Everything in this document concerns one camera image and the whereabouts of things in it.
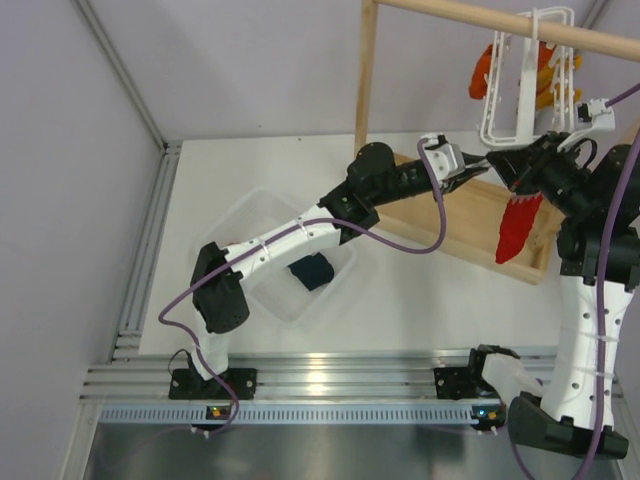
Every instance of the metal floor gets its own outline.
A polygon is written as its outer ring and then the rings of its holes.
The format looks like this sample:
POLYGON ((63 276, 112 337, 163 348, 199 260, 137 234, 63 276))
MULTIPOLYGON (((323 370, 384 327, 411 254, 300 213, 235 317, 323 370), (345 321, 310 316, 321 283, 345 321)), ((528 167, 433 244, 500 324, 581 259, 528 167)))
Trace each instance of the metal floor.
MULTIPOLYGON (((84 480, 425 480, 524 478, 506 433, 478 437, 470 427, 240 426, 205 440, 166 426, 100 425, 84 480), (131 457, 131 452, 138 453, 131 457)), ((538 480, 572 478, 579 459, 520 447, 538 480)), ((596 462, 587 477, 620 478, 596 462)))

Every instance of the white table surface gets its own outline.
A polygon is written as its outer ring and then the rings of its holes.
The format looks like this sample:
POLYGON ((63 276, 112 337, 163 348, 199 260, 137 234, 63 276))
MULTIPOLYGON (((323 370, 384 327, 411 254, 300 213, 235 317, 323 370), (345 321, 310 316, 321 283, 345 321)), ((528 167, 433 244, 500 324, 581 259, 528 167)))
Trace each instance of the white table surface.
MULTIPOLYGON (((463 151, 482 153, 474 132, 447 134, 463 151)), ((418 134, 371 135, 415 156, 418 134)), ((190 339, 161 325, 159 311, 189 285, 191 239, 250 190, 266 185, 311 206, 342 182, 352 135, 186 141, 146 312, 142 354, 171 354, 190 339)), ((411 244, 405 239, 395 240, 411 244)), ((358 259, 314 318, 295 329, 252 312, 233 332, 230 352, 409 352, 468 348, 479 343, 556 345, 561 314, 559 259, 531 286, 443 253, 408 255, 369 239, 351 242, 358 259)), ((194 328, 184 301, 169 318, 194 328)))

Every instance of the yellow object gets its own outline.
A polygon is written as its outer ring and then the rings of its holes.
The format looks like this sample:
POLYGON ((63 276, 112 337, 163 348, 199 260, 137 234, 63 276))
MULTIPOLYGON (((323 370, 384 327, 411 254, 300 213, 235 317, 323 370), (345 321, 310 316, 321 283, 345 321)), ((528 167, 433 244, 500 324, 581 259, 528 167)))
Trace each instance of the yellow object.
MULTIPOLYGON (((573 59, 574 70, 578 70, 582 66, 582 56, 577 55, 573 59)), ((553 90, 551 89, 551 81, 553 80, 553 66, 547 65, 538 72, 538 94, 536 95, 536 110, 542 110, 546 107, 553 106, 553 90)), ((555 86, 556 93, 560 92, 559 85, 555 86)), ((569 90, 565 90, 565 95, 569 95, 569 90)), ((573 91, 573 101, 579 102, 582 98, 582 90, 577 88, 573 91)))

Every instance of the wooden frame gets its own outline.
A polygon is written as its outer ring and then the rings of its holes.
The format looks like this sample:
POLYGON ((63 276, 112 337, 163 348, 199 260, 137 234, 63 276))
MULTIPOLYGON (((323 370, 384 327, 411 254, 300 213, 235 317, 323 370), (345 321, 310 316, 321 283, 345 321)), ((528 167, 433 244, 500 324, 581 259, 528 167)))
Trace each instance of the wooden frame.
MULTIPOLYGON (((453 0, 362 0, 355 153, 367 141, 379 4, 526 37, 531 36, 533 29, 531 18, 453 0)), ((547 21, 539 22, 538 38, 557 45, 640 62, 640 40, 634 38, 547 21)), ((397 162, 405 160, 406 157, 396 155, 397 162)), ((506 189, 477 180, 468 182, 458 192, 447 196, 450 228, 442 250, 536 284, 544 278, 553 250, 554 234, 564 217, 550 204, 543 202, 522 253, 506 264, 497 265, 493 258, 498 242, 499 220, 509 198, 510 193, 506 189), (486 221, 475 221, 478 215, 486 221)), ((386 205, 379 208, 380 227, 418 242, 430 243, 439 229, 434 208, 433 200, 427 195, 386 205)))
MULTIPOLYGON (((446 18, 456 22, 530 37, 532 20, 513 13, 479 7, 452 0, 362 0, 360 31, 360 83, 356 106, 356 152, 367 140, 371 78, 378 27, 378 4, 446 18)), ((640 40, 596 32, 580 27, 540 21, 541 41, 565 45, 580 50, 602 53, 611 57, 640 62, 640 40)))

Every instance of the wooden tray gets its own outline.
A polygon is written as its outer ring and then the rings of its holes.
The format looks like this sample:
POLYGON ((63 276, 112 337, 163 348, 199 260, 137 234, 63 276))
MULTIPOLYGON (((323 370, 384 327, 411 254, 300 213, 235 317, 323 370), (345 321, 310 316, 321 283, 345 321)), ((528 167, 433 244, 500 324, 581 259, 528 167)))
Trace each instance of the wooden tray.
MULTIPOLYGON (((411 161, 396 154, 396 163, 411 161)), ((502 214, 511 197, 503 187, 470 180, 445 195, 447 236, 441 250, 455 257, 510 275, 531 284, 544 278, 562 215, 542 202, 524 249, 509 262, 495 263, 502 214)), ((431 195, 377 207, 379 228, 416 242, 432 244, 440 230, 438 207, 431 195)))

